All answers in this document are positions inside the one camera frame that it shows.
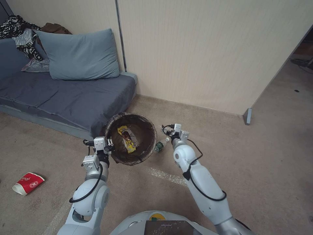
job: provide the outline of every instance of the plastic bottle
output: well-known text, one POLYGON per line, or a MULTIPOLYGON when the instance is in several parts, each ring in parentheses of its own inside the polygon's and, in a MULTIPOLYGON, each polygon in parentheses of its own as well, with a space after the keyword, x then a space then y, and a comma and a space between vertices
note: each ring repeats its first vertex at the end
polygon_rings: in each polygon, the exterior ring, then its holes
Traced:
POLYGON ((170 138, 166 137, 165 139, 157 142, 156 147, 154 148, 154 152, 156 153, 160 152, 169 141, 170 141, 170 138))

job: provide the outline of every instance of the sofa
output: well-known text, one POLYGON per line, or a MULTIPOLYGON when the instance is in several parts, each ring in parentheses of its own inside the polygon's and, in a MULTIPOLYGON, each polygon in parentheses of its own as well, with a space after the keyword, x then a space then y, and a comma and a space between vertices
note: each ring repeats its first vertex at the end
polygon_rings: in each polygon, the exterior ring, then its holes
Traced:
MULTIPOLYGON (((36 50, 45 52, 37 44, 36 50)), ((0 112, 83 139, 98 136, 107 120, 125 111, 136 94, 137 76, 54 80, 49 72, 23 72, 29 59, 12 39, 0 39, 0 112)))

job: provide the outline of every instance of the black and white scarf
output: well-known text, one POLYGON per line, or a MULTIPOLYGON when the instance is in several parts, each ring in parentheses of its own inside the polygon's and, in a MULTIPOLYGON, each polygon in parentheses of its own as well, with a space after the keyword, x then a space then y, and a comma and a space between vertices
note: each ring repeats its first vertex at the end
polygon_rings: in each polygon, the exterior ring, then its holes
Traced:
POLYGON ((0 26, 0 39, 13 38, 16 48, 24 52, 27 58, 42 61, 43 58, 34 47, 38 35, 33 30, 41 29, 39 26, 23 20, 19 15, 10 15, 0 26))

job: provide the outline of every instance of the brown trash bin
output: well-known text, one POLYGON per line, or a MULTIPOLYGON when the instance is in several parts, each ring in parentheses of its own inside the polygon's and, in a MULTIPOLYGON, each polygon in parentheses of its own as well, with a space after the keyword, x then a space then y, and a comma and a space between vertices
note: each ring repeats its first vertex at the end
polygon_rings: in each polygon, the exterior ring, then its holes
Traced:
POLYGON ((153 123, 140 114, 118 113, 108 120, 101 129, 100 136, 106 138, 112 137, 115 151, 112 152, 112 158, 116 163, 125 165, 135 165, 146 160, 154 151, 157 143, 157 131, 153 123), (120 126, 126 125, 135 135, 138 146, 130 154, 124 145, 123 138, 117 132, 120 126))

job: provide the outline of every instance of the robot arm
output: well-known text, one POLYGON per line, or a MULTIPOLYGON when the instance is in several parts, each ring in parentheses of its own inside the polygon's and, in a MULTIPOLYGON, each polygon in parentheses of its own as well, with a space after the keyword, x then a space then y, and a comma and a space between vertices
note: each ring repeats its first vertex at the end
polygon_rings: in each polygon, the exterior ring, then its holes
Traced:
POLYGON ((196 158, 192 147, 187 145, 189 132, 182 131, 180 124, 170 126, 173 131, 167 131, 165 134, 172 139, 174 160, 182 169, 185 182, 200 211, 215 225, 220 235, 253 235, 251 230, 233 218, 226 193, 198 160, 202 155, 196 158))
POLYGON ((106 141, 104 137, 95 138, 89 142, 89 146, 95 146, 95 154, 85 156, 82 162, 86 169, 85 182, 70 199, 73 204, 58 235, 100 234, 100 223, 110 192, 106 183, 110 165, 108 156, 114 146, 111 139, 106 141), (84 216, 91 216, 91 219, 86 221, 84 216))

